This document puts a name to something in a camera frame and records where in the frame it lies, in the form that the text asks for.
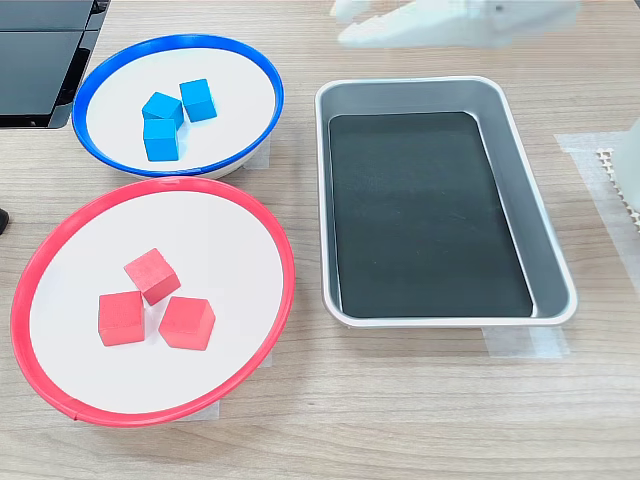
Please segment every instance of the metal tray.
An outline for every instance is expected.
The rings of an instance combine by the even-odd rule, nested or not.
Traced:
[[[481,77],[316,96],[322,294],[350,327],[551,326],[577,293],[504,93]]]

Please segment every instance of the blue rim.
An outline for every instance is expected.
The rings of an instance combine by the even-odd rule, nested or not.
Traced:
[[[106,156],[94,143],[87,130],[87,109],[89,102],[100,88],[100,85],[109,78],[116,70],[122,68],[128,63],[137,60],[138,58],[145,57],[158,52],[164,52],[167,50],[178,50],[181,48],[215,48],[218,50],[228,50],[230,52],[238,53],[258,65],[269,77],[271,84],[276,95],[276,108],[271,117],[271,122],[267,129],[260,135],[251,145],[242,150],[241,152],[219,162],[207,165],[206,167],[190,168],[188,170],[176,170],[173,172],[158,172],[153,170],[139,170],[137,168],[131,168],[126,165],[122,165],[115,160]],[[237,40],[231,38],[218,37],[215,35],[170,35],[167,37],[159,37],[151,40],[132,45],[125,48],[121,52],[116,53],[112,57],[102,62],[91,74],[86,78],[78,94],[76,95],[75,102],[73,104],[73,112],[71,118],[73,121],[73,129],[76,132],[78,140],[87,149],[91,155],[96,157],[101,162],[107,165],[122,170],[124,172],[133,173],[135,175],[143,175],[145,177],[165,177],[174,175],[201,175],[203,173],[213,172],[221,168],[231,165],[233,162],[244,157],[251,151],[253,151],[258,145],[260,145],[267,136],[275,128],[280,115],[282,114],[282,108],[284,106],[284,86],[282,85],[282,79],[280,74],[276,70],[276,67],[258,52],[256,49],[246,45]]]

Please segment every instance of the tray rim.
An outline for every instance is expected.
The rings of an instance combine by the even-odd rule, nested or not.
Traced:
[[[567,287],[568,301],[564,309],[551,317],[389,317],[389,318],[356,318],[342,312],[331,295],[330,275],[329,275],[329,241],[327,222],[327,198],[325,194],[325,149],[323,145],[324,125],[322,118],[322,99],[330,90],[343,85],[354,84],[402,84],[402,83],[423,83],[423,82],[460,82],[473,81],[483,83],[493,90],[500,97],[502,109],[513,132],[516,148],[522,159],[523,168],[531,187],[535,206],[540,214],[540,218],[545,226],[545,232],[554,252],[558,267],[562,273],[562,278]],[[482,327],[508,327],[508,326],[530,326],[530,327],[551,327],[562,325],[569,321],[578,309],[578,293],[573,278],[569,271],[566,259],[562,253],[560,243],[555,233],[555,229],[549,218],[549,214],[544,206],[540,190],[535,181],[529,159],[527,158],[524,146],[520,139],[520,134],[511,113],[509,103],[502,88],[493,80],[486,77],[468,76],[446,76],[446,77],[424,77],[424,78],[370,78],[370,79],[348,79],[335,80],[323,85],[315,96],[316,113],[316,143],[318,162],[318,209],[320,224],[320,253],[321,253],[321,288],[322,300],[329,313],[344,325],[352,328],[482,328]]]
[[[228,157],[224,160],[220,160],[216,163],[206,165],[203,167],[189,168],[186,170],[175,171],[157,171],[157,170],[143,170],[138,168],[129,167],[119,163],[107,155],[105,155],[96,145],[93,143],[89,131],[87,129],[87,109],[89,103],[93,98],[95,92],[100,88],[102,83],[110,77],[117,70],[123,66],[131,63],[139,58],[154,53],[160,53],[169,50],[180,50],[186,48],[210,48],[218,50],[227,50],[230,52],[242,55],[256,65],[258,65],[265,74],[269,77],[271,85],[276,97],[276,105],[271,117],[271,122],[267,126],[264,132],[254,140],[251,145],[244,148],[240,152]],[[252,153],[273,131],[276,127],[282,110],[284,108],[284,84],[282,78],[276,67],[271,61],[255,48],[234,40],[232,38],[220,37],[217,35],[207,34],[177,34],[168,35],[164,37],[156,37],[143,42],[131,45],[124,50],[120,50],[115,53],[100,65],[98,65],[87,76],[76,94],[76,98],[73,102],[73,110],[71,112],[71,120],[73,129],[78,137],[80,143],[84,148],[95,158],[101,162],[123,172],[131,173],[133,175],[139,175],[142,177],[171,177],[171,176],[188,176],[188,175],[203,175],[207,173],[216,172],[223,169],[239,160],[242,160],[247,155]]]
[[[225,382],[205,395],[166,410],[148,413],[117,413],[85,404],[67,395],[44,372],[31,343],[31,305],[40,279],[62,246],[84,225],[110,208],[128,200],[171,191],[192,191],[232,201],[255,216],[269,231],[282,262],[283,288],[280,307],[266,339],[251,359]],[[44,242],[25,267],[11,309],[11,343],[23,375],[31,387],[51,406],[73,420],[108,427],[141,427],[166,423],[191,415],[215,403],[237,388],[256,370],[275,346],[284,330],[293,305],[296,275],[293,250],[276,217],[246,192],[216,180],[168,177],[145,180],[113,190],[88,203],[65,219]]]

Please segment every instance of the red cube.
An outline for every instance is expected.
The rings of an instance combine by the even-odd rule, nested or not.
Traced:
[[[172,297],[158,331],[170,347],[206,350],[215,320],[207,300]]]
[[[149,305],[155,305],[180,288],[176,272],[155,248],[124,269]]]
[[[144,305],[140,292],[100,295],[98,332],[105,347],[144,340]]]

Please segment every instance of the clear tape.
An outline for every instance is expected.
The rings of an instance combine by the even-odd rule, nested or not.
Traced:
[[[484,327],[487,352],[496,358],[563,358],[569,345],[561,327]]]
[[[599,149],[613,149],[615,155],[625,133],[585,133],[555,137],[578,167],[629,278],[640,293],[640,235],[598,155]]]
[[[256,148],[253,156],[244,164],[247,170],[265,170],[269,168],[269,158],[271,157],[271,135]]]
[[[268,368],[273,366],[273,355],[270,353],[267,357],[262,361],[258,368]],[[189,416],[183,417],[177,422],[202,422],[208,420],[217,420],[220,418],[220,401],[209,405],[207,408],[203,408],[199,412],[192,413]]]

